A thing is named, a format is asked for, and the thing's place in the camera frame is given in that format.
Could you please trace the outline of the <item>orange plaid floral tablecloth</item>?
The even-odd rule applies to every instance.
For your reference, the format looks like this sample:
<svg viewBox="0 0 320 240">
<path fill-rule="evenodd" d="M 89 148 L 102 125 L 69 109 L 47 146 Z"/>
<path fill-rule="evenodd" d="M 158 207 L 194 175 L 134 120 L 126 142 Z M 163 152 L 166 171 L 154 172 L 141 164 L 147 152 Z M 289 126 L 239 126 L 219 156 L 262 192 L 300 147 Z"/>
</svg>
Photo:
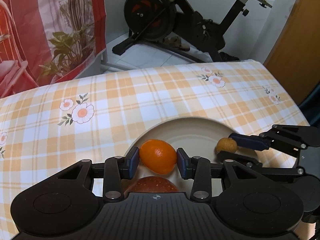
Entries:
<svg viewBox="0 0 320 240">
<path fill-rule="evenodd" d="M 17 229 L 14 197 L 81 159 L 122 155 L 160 122 L 201 116 L 242 134 L 307 125 L 259 62 L 134 69 L 43 86 L 1 99 L 1 239 Z"/>
</svg>

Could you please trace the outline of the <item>small brown longan fruit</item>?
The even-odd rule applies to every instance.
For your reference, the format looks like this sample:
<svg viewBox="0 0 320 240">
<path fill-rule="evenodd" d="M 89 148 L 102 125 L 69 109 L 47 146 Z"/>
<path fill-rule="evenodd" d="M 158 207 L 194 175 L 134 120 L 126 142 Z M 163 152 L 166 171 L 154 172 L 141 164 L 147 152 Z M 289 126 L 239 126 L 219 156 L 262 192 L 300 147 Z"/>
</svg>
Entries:
<svg viewBox="0 0 320 240">
<path fill-rule="evenodd" d="M 235 153 L 238 150 L 238 145 L 235 140 L 232 138 L 221 138 L 216 145 L 216 153 L 221 151 L 226 151 L 230 153 Z"/>
</svg>

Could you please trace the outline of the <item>pair of sandals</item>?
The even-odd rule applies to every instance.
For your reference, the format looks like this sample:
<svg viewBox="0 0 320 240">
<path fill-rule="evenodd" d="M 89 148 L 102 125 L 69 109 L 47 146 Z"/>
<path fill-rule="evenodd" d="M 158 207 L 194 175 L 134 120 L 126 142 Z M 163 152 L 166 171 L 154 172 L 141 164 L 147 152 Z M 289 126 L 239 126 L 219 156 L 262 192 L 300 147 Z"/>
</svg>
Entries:
<svg viewBox="0 0 320 240">
<path fill-rule="evenodd" d="M 188 44 L 184 44 L 179 36 L 166 37 L 162 42 L 170 48 L 175 48 L 181 51 L 190 50 L 190 46 Z"/>
</svg>

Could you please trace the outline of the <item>wooden door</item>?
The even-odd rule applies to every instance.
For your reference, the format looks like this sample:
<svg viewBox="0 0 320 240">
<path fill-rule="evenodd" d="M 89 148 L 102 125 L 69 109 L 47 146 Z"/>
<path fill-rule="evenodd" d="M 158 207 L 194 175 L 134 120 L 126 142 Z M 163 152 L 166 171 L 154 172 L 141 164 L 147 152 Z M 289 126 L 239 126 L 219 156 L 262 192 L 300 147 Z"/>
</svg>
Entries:
<svg viewBox="0 0 320 240">
<path fill-rule="evenodd" d="M 319 83 L 319 0 L 296 0 L 264 66 L 296 104 Z"/>
</svg>

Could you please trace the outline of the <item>brownish red apple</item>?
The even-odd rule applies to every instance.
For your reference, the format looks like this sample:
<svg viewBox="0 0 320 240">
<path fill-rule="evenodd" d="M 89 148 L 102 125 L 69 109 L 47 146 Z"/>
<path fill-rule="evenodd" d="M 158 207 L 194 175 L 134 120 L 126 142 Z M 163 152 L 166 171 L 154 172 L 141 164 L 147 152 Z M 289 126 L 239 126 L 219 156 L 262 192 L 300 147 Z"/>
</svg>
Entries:
<svg viewBox="0 0 320 240">
<path fill-rule="evenodd" d="M 124 194 L 128 195 L 131 192 L 138 193 L 172 193 L 178 192 L 179 189 L 169 180 L 156 177 L 149 176 L 140 178 L 134 183 L 132 183 L 125 191 Z"/>
</svg>

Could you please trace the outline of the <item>red printed backdrop curtain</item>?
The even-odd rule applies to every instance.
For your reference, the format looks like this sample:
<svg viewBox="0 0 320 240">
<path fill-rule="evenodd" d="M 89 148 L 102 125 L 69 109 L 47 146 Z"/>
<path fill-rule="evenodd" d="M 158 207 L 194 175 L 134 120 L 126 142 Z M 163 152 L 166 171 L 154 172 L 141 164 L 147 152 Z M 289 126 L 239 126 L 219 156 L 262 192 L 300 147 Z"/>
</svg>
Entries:
<svg viewBox="0 0 320 240">
<path fill-rule="evenodd" d="M 74 79 L 105 31 L 104 0 L 1 0 L 1 97 Z"/>
</svg>

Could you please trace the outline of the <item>orange mandarin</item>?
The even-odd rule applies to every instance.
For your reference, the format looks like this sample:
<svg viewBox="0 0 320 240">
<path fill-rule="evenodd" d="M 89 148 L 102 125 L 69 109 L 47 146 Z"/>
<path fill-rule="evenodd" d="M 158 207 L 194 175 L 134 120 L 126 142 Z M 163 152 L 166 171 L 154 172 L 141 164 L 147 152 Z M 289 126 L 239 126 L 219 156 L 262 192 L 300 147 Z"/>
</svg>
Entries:
<svg viewBox="0 0 320 240">
<path fill-rule="evenodd" d="M 139 157 L 148 169 L 161 175 L 169 174 L 177 163 L 176 150 L 158 139 L 144 142 L 139 148 Z"/>
</svg>

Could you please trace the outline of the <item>cream round plate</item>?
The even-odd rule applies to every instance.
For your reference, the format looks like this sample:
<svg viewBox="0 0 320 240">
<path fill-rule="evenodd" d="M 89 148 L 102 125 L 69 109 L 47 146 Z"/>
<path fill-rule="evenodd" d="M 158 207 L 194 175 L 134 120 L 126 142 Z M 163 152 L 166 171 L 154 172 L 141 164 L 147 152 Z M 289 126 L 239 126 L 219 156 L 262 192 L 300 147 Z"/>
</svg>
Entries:
<svg viewBox="0 0 320 240">
<path fill-rule="evenodd" d="M 216 163 L 216 145 L 221 138 L 227 138 L 234 130 L 218 121 L 199 117 L 183 117 L 164 121 L 148 129 L 140 135 L 131 147 L 140 147 L 151 139 L 163 140 L 173 148 L 183 148 L 190 157 L 201 156 Z M 126 190 L 138 179 L 149 176 L 163 177 L 173 183 L 179 191 L 188 196 L 191 193 L 193 180 L 181 178 L 179 170 L 175 167 L 169 174 L 160 175 L 149 170 L 140 163 L 135 176 L 131 180 L 122 180 L 122 186 Z"/>
</svg>

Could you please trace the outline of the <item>black exercise bike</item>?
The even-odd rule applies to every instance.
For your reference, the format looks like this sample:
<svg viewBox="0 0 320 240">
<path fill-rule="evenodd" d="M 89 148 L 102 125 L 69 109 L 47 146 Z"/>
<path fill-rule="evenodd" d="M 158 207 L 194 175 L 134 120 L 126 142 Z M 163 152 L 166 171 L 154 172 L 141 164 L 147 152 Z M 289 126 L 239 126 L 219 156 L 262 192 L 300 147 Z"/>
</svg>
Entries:
<svg viewBox="0 0 320 240">
<path fill-rule="evenodd" d="M 195 11 L 187 0 L 126 0 L 124 17 L 129 27 L 129 36 L 115 45 L 112 51 L 123 55 L 137 43 L 149 43 L 172 51 L 197 63 L 201 59 L 189 55 L 172 45 L 168 36 L 172 33 L 186 40 L 197 50 L 208 53 L 214 62 L 238 61 L 239 58 L 224 53 L 224 34 L 239 14 L 246 16 L 248 0 L 236 0 L 220 23 L 205 19 Z M 264 8 L 271 8 L 268 0 L 257 0 Z"/>
</svg>

